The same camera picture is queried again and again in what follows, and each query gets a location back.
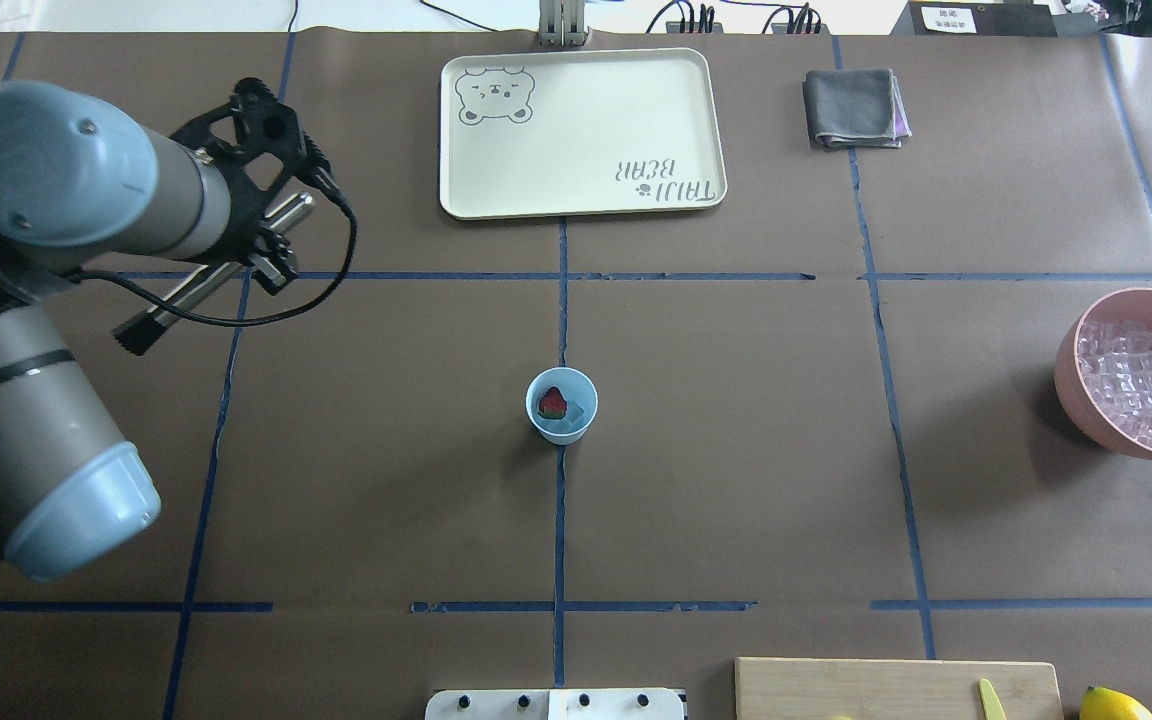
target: folded towel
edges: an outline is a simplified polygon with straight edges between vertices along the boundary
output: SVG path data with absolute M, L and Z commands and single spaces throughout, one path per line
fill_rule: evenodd
M 826 147 L 900 147 L 914 135 L 890 69 L 810 70 L 803 94 L 808 130 Z

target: pink bowl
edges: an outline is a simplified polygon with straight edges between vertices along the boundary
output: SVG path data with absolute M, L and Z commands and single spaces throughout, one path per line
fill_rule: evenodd
M 1087 308 L 1082 318 L 1064 334 L 1056 354 L 1056 394 L 1064 412 L 1101 446 L 1123 455 L 1152 460 L 1152 448 L 1135 441 L 1116 427 L 1092 401 L 1078 372 L 1078 350 L 1075 341 L 1085 323 L 1123 323 L 1139 320 L 1152 331 L 1152 288 L 1134 287 L 1108 293 Z

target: table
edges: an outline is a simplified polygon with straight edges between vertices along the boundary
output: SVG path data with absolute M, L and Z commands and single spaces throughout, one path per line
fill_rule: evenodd
M 736 655 L 1041 660 L 1152 707 L 1152 462 L 1051 386 L 1104 293 L 1152 287 L 1152 41 L 644 37 L 707 56 L 730 191 L 703 213 L 462 223 L 438 70 L 528 32 L 0 35 L 0 78 L 169 132 L 263 77 L 362 218 L 313 313 L 47 305 L 164 500 L 70 577 L 0 568 L 0 717 L 419 717 L 462 687 L 668 685 L 733 715 Z M 824 151 L 801 82 L 890 67 L 914 137 Z M 293 234 L 314 295 L 344 222 Z M 182 270 L 106 258 L 164 291 Z M 520 401 L 598 382 L 567 452 Z

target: white cup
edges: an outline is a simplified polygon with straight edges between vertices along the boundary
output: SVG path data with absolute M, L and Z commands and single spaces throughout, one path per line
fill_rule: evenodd
M 579 414 L 577 418 L 563 418 L 561 420 L 548 420 L 541 418 L 539 402 L 540 397 L 550 388 L 558 387 L 558 392 L 563 393 L 567 400 L 567 414 Z M 594 415 L 598 414 L 598 389 L 593 381 L 590 381 L 585 373 L 573 367 L 551 367 L 544 373 L 536 376 L 526 387 L 525 396 L 526 417 L 531 424 L 540 430 L 540 434 L 554 445 L 571 445 L 585 434 L 589 424 L 593 423 Z

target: light blue cap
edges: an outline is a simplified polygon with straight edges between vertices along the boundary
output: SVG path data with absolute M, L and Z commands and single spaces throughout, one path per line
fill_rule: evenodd
M 147 528 L 162 503 L 136 446 L 101 452 L 41 499 L 13 530 L 8 562 L 45 583 L 82 568 Z
M 141 218 L 158 179 L 154 146 L 121 109 L 45 82 L 0 83 L 0 234 L 104 240 Z

